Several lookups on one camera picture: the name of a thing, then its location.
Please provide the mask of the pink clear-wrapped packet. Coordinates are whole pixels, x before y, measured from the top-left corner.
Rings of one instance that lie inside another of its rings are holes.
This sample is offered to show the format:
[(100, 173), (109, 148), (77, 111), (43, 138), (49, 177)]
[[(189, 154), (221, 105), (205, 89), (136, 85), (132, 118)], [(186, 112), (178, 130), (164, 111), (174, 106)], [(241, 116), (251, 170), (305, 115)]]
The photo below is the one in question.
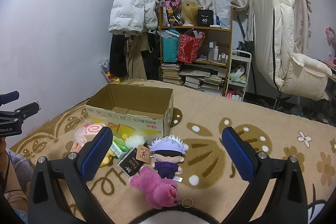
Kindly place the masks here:
[(80, 150), (87, 142), (87, 139), (85, 138), (84, 135), (84, 130), (85, 128), (81, 127), (74, 133), (74, 142), (70, 149), (70, 152), (76, 152), (76, 153), (80, 152)]

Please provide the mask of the yellow plush toy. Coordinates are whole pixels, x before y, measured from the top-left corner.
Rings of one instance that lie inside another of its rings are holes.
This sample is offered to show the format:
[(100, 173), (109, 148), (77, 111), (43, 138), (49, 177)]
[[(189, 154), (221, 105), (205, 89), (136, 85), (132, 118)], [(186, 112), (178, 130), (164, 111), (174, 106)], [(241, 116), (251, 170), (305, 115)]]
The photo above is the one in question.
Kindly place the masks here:
[(102, 160), (101, 164), (100, 164), (100, 168), (107, 166), (113, 159), (113, 157), (115, 157), (116, 155), (114, 154), (114, 152), (111, 149), (108, 149), (104, 159)]

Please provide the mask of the pink swirl roll plush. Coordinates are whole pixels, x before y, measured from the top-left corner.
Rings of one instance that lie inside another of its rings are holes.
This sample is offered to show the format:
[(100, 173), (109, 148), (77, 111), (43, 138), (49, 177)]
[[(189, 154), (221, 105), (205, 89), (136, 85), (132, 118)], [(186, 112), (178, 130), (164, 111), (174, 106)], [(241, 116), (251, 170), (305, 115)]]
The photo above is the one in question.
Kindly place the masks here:
[(92, 141), (103, 127), (105, 127), (105, 125), (102, 123), (93, 123), (93, 124), (84, 126), (85, 128), (84, 135), (85, 135), (85, 138), (87, 139), (87, 142)]

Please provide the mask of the green tissue pack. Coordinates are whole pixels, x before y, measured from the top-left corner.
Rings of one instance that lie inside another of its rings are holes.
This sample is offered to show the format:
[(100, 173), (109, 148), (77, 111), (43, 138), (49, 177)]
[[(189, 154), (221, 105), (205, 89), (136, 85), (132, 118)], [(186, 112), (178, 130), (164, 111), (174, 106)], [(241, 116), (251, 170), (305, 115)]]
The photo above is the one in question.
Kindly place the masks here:
[(117, 136), (113, 136), (110, 149), (118, 159), (122, 159), (130, 151), (130, 148), (126, 146), (125, 141)]

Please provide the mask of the white fluffy bee plush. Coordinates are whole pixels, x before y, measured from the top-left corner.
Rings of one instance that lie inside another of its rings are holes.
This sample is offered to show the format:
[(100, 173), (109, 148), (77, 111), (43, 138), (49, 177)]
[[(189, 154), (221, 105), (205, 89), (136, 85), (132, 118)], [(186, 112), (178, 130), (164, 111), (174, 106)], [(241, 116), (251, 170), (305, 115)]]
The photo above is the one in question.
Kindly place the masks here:
[(143, 135), (127, 135), (123, 134), (122, 139), (125, 142), (125, 146), (128, 149), (137, 148), (139, 145), (144, 145), (146, 143), (145, 137)]

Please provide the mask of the pink strawberry bear plush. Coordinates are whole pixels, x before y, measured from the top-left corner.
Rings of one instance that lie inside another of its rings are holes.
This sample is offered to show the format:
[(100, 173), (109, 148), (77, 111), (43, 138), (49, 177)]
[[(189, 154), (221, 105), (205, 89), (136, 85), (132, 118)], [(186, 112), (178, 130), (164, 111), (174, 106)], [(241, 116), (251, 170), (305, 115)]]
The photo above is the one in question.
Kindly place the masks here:
[(179, 203), (178, 183), (161, 176), (148, 166), (142, 166), (138, 176), (131, 176), (131, 186), (145, 195), (147, 203), (154, 209), (175, 207)]

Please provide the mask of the white-haired blindfolded doll plush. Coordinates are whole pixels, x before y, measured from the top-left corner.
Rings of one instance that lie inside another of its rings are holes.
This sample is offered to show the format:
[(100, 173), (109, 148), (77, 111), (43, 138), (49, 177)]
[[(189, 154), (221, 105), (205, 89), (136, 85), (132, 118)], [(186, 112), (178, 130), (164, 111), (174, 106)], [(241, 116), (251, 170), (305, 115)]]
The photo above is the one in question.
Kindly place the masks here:
[(176, 173), (181, 173), (179, 163), (184, 162), (189, 146), (179, 137), (169, 135), (160, 137), (151, 142), (150, 152), (153, 153), (152, 167), (161, 178), (172, 180)]

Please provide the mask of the brown paper hang tag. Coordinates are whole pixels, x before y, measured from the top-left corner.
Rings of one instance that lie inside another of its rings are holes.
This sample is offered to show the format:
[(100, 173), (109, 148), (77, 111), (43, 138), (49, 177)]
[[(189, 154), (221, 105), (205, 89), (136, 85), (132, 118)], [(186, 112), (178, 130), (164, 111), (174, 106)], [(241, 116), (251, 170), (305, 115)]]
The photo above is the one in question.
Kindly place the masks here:
[(145, 147), (144, 145), (139, 145), (137, 148), (136, 159), (138, 161), (151, 165), (152, 157), (150, 149), (148, 147)]

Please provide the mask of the open cardboard box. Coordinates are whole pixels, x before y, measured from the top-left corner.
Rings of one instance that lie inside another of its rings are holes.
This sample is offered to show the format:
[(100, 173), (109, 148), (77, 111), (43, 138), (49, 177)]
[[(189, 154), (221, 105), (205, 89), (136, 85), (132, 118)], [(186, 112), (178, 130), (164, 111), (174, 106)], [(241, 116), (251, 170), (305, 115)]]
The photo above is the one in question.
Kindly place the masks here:
[(143, 135), (152, 140), (169, 135), (173, 119), (173, 89), (143, 85), (107, 84), (86, 102), (95, 123), (119, 137)]

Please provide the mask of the white rolling cart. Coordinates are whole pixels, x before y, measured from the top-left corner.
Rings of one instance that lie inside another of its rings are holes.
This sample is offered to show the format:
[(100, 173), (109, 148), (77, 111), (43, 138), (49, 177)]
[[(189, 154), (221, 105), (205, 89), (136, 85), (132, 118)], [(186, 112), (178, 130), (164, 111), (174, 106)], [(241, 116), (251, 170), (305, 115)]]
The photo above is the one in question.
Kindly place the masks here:
[(225, 97), (243, 102), (252, 63), (252, 54), (242, 50), (232, 50), (228, 64)]

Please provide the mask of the beige trench coat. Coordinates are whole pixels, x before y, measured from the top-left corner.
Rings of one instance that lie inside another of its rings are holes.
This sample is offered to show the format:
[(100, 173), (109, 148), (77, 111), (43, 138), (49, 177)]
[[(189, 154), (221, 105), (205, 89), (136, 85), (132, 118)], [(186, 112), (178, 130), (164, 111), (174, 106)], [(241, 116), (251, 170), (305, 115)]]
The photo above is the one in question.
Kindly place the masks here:
[(147, 34), (127, 38), (124, 52), (128, 79), (147, 79), (141, 51), (151, 52), (152, 50)]

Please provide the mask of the pile of magazines right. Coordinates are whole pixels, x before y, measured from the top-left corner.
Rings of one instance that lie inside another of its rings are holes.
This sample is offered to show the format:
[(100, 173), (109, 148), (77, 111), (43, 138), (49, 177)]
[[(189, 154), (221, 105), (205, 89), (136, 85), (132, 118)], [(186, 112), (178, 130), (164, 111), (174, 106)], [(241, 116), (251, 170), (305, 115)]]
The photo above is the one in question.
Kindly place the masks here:
[(185, 79), (184, 86), (200, 92), (222, 96), (224, 78), (197, 69), (182, 69), (179, 75)]

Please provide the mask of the stack of books left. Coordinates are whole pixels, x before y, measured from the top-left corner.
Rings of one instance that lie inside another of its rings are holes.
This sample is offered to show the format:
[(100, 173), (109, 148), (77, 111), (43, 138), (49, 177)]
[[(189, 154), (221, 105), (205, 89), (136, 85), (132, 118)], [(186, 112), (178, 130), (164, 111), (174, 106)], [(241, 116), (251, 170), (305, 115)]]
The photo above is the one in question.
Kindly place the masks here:
[(182, 64), (163, 63), (161, 69), (163, 82), (179, 86), (184, 84), (185, 78), (179, 74), (182, 69)]

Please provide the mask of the white puffer jacket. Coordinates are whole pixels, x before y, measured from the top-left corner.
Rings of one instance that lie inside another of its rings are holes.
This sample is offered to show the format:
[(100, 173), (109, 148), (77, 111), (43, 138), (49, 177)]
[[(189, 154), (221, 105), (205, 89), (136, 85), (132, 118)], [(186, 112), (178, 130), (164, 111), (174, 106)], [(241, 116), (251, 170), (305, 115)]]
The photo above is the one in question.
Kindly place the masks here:
[(141, 35), (158, 26), (155, 0), (114, 0), (108, 30), (114, 35)]

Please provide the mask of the wooden shelf unit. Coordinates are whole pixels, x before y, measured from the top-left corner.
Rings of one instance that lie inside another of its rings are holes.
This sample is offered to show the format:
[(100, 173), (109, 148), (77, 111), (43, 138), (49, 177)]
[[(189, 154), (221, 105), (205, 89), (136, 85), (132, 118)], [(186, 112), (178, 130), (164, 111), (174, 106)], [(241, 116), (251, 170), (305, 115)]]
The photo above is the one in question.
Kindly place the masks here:
[(198, 51), (198, 57), (193, 63), (183, 63), (177, 61), (176, 64), (182, 64), (182, 69), (197, 69), (210, 72), (211, 74), (218, 75), (224, 78), (224, 92), (222, 96), (225, 96), (225, 85), (228, 64), (230, 63), (231, 44), (232, 44), (232, 30), (220, 28), (220, 27), (199, 27), (199, 26), (173, 26), (167, 27), (162, 25), (162, 8), (159, 8), (159, 33), (160, 33), (160, 62), (163, 62), (162, 54), (162, 38), (161, 33), (164, 30), (176, 30), (181, 34), (184, 34), (190, 29), (202, 31), (206, 33), (203, 40), (203, 44)]

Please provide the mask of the teal bag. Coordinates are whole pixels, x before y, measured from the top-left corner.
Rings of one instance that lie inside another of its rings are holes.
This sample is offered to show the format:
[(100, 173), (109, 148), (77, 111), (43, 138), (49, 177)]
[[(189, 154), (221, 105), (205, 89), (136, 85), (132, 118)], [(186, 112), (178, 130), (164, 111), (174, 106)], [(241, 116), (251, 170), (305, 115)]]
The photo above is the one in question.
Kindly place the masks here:
[(175, 63), (178, 55), (180, 33), (176, 30), (164, 30), (161, 33), (164, 63)]

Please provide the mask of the red gift bag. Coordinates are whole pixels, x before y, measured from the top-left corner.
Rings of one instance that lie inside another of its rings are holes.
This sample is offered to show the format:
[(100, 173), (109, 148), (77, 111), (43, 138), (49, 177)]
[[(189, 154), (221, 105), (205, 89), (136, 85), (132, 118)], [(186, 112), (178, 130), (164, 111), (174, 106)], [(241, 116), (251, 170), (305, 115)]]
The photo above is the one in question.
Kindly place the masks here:
[(193, 63), (206, 36), (205, 32), (190, 29), (179, 36), (177, 59), (183, 63)]

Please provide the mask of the cream padded chair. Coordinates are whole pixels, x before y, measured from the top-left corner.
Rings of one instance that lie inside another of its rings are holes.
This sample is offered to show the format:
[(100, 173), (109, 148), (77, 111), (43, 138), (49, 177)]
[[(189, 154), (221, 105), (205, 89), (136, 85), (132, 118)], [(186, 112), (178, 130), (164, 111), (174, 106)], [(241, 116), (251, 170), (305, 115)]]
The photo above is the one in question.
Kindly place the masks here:
[(294, 42), (295, 0), (253, 0), (256, 67), (279, 94), (331, 98), (326, 87), (331, 69), (299, 53)]

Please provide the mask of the pink black graphic bag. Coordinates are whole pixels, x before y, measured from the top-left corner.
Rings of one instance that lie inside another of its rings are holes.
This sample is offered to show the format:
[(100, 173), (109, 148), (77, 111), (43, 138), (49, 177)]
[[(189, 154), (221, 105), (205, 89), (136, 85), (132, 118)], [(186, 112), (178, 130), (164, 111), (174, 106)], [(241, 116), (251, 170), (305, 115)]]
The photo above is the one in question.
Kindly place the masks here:
[(167, 27), (181, 26), (182, 17), (179, 10), (181, 0), (161, 0), (162, 25)]

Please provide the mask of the black box marked 40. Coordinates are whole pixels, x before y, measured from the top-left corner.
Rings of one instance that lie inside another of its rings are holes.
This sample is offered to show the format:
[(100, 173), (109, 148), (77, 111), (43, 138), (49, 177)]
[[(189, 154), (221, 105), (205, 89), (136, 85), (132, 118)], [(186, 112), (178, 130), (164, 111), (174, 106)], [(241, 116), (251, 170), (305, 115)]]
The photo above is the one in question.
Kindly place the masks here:
[(212, 10), (198, 10), (197, 26), (210, 27), (214, 24), (214, 12)]

